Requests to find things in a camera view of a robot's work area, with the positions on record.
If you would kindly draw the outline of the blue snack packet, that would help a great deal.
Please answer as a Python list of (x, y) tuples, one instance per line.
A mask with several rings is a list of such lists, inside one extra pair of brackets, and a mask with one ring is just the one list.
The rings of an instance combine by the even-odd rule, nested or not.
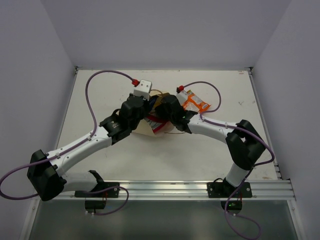
[(151, 112), (154, 109), (157, 99), (158, 99), (157, 95), (154, 95), (149, 99), (148, 112)]

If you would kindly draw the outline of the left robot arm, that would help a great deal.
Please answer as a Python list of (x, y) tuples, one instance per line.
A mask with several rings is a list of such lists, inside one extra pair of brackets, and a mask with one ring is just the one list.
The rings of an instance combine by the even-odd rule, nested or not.
[(119, 109), (94, 129), (74, 142), (48, 153), (37, 150), (31, 155), (27, 178), (42, 201), (49, 201), (66, 191), (84, 191), (92, 196), (103, 193), (103, 179), (95, 170), (80, 177), (68, 170), (93, 153), (108, 148), (134, 131), (150, 111), (150, 95), (130, 94)]

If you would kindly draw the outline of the orange snack packet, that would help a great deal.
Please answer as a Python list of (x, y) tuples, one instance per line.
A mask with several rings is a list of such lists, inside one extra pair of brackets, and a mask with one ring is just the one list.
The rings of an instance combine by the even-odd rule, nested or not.
[(191, 90), (188, 90), (186, 93), (187, 93), (187, 100), (182, 104), (183, 108), (186, 111), (202, 113), (207, 111), (211, 107), (210, 104), (200, 99)]

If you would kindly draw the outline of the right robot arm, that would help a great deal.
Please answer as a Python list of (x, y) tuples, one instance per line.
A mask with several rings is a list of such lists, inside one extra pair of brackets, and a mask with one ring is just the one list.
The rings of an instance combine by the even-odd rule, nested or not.
[(155, 112), (181, 132), (203, 135), (227, 145), (233, 164), (221, 183), (212, 184), (221, 194), (235, 196), (241, 190), (241, 182), (266, 150), (260, 135), (249, 121), (223, 123), (204, 119), (200, 113), (184, 109), (175, 95), (165, 96)]

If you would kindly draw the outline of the brown paper bag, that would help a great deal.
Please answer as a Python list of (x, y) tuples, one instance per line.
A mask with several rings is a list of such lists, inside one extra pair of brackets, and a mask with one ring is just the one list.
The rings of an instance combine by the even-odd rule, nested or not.
[[(147, 116), (148, 116), (148, 115), (156, 115), (155, 108), (161, 104), (162, 98), (163, 98), (163, 97), (166, 97), (166, 96), (168, 96), (168, 95), (169, 95), (169, 93), (168, 93), (167, 91), (162, 92), (162, 91), (160, 91), (160, 90), (158, 90), (158, 89), (152, 89), (151, 92), (150, 92), (150, 98), (151, 98), (152, 96), (158, 96), (158, 99), (157, 99), (157, 101), (156, 101), (156, 103), (155, 103), (155, 105), (154, 105), (154, 107), (153, 107), (153, 110), (152, 110), (151, 112), (149, 112), (149, 113), (147, 114)], [(151, 127), (150, 127), (150, 126), (148, 125), (148, 123), (146, 122), (145, 118), (142, 119), (142, 120), (139, 122), (137, 128), (133, 131), (133, 133), (140, 134), (140, 135), (144, 135), (144, 136), (149, 136), (149, 137), (160, 137), (160, 136), (163, 136), (164, 134), (174, 134), (173, 130), (174, 130), (175, 127), (174, 127), (174, 125), (173, 125), (172, 123), (171, 123), (171, 125), (172, 125), (172, 130), (170, 130), (169, 132), (160, 133), (160, 134), (154, 134), (154, 133), (152, 132)]]

